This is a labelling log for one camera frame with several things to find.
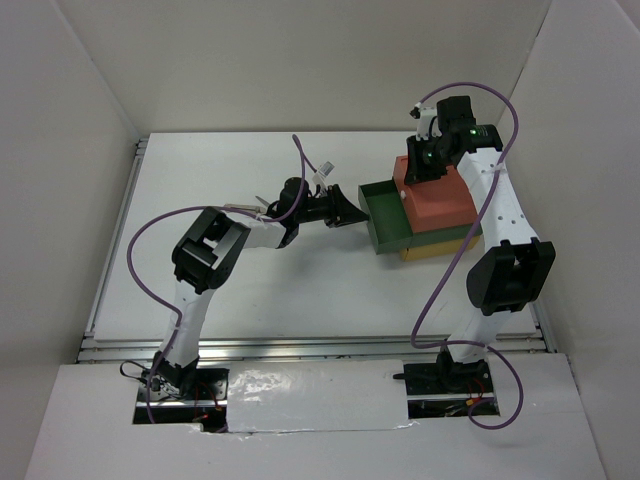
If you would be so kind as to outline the green drawer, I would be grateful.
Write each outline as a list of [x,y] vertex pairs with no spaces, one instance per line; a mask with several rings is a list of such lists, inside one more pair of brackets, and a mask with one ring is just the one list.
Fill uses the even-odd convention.
[[393,180],[358,186],[360,209],[369,216],[367,229],[377,255],[463,240],[472,224],[414,233]]

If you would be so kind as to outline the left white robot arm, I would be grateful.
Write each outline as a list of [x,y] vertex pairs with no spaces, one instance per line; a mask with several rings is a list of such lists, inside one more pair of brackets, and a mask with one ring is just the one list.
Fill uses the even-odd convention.
[[196,390],[199,340],[207,309],[242,251],[284,248],[304,223],[322,221],[334,228],[368,220],[339,186],[330,185],[313,194],[300,177],[287,179],[279,198],[259,214],[257,219],[235,220],[220,209],[207,207],[174,247],[178,311],[172,315],[153,364],[163,389],[176,399],[187,398]]

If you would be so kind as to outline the yellow bottom drawer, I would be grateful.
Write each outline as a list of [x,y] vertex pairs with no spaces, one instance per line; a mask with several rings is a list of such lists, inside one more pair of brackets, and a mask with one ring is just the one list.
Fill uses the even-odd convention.
[[404,262],[422,260],[427,258],[452,255],[459,251],[464,243],[464,238],[432,243],[418,242],[408,248],[399,251],[399,257]]

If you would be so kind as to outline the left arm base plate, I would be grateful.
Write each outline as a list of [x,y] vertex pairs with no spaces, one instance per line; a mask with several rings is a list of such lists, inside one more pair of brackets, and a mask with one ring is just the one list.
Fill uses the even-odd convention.
[[153,380],[150,395],[146,386],[141,385],[137,403],[144,406],[149,402],[156,406],[203,406],[224,407],[227,404],[229,370],[226,368],[205,368],[196,373],[190,386],[180,390],[168,381]]

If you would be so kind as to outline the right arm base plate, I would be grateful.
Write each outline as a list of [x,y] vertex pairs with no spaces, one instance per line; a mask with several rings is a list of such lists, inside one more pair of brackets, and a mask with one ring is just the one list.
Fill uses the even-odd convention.
[[404,383],[409,396],[462,395],[485,396],[493,392],[490,369],[482,362],[468,372],[448,372],[435,363],[405,364],[392,378]]

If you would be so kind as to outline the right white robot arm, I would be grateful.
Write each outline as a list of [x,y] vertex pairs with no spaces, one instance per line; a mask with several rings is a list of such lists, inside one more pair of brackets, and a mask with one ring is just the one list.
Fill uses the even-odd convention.
[[484,237],[485,253],[471,268],[466,289],[472,311],[459,323],[436,359],[433,381],[459,392],[486,372],[485,348],[517,312],[536,300],[555,260],[551,242],[528,223],[503,159],[493,125],[479,125],[467,96],[433,108],[416,105],[418,121],[407,140],[409,184],[437,180],[454,167],[469,190]]

